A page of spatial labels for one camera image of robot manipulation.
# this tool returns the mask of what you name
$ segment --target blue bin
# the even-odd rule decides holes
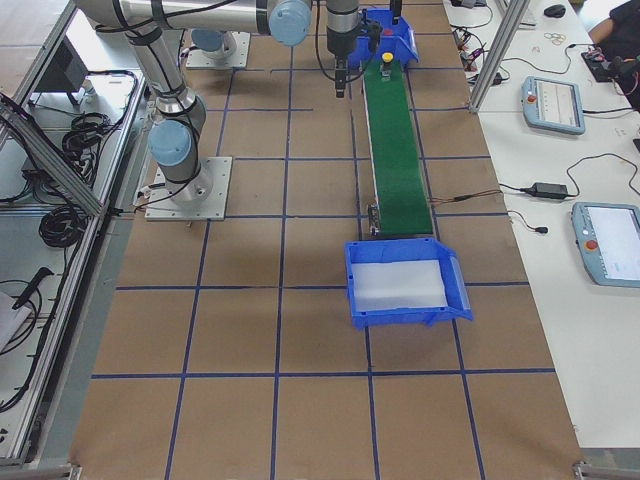
[[[420,60],[413,29],[403,17],[400,17],[397,25],[393,25],[393,14],[391,10],[369,8],[367,9],[367,18],[379,22],[383,30],[375,59],[381,60],[383,53],[391,52],[393,53],[394,59],[398,60],[403,67],[406,67],[410,60],[415,60],[416,62]],[[356,49],[349,55],[349,68],[358,69],[360,68],[360,64],[366,62],[369,58],[371,58],[369,38],[366,36],[358,37]]]
[[[449,321],[457,317],[473,320],[469,297],[456,253],[433,238],[348,242],[345,244],[347,264],[347,294],[351,318],[358,329],[393,323],[425,323]],[[416,260],[437,260],[446,297],[445,306],[393,308],[360,311],[356,305],[356,285],[353,266],[361,263],[394,263]]]

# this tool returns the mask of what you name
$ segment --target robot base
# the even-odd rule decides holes
[[[213,187],[207,198],[194,204],[176,203],[172,199],[154,203],[146,208],[148,221],[224,220],[227,195],[231,179],[231,157],[208,157],[202,160],[202,168],[213,178]],[[158,169],[155,183],[163,183],[164,175]],[[150,202],[169,195],[164,188],[151,192]]]
[[[236,51],[232,55],[219,60],[209,58],[202,50],[189,52],[187,58],[187,70],[230,70],[232,68],[246,68],[249,57],[249,42],[251,34],[245,32],[233,32],[236,39]]]

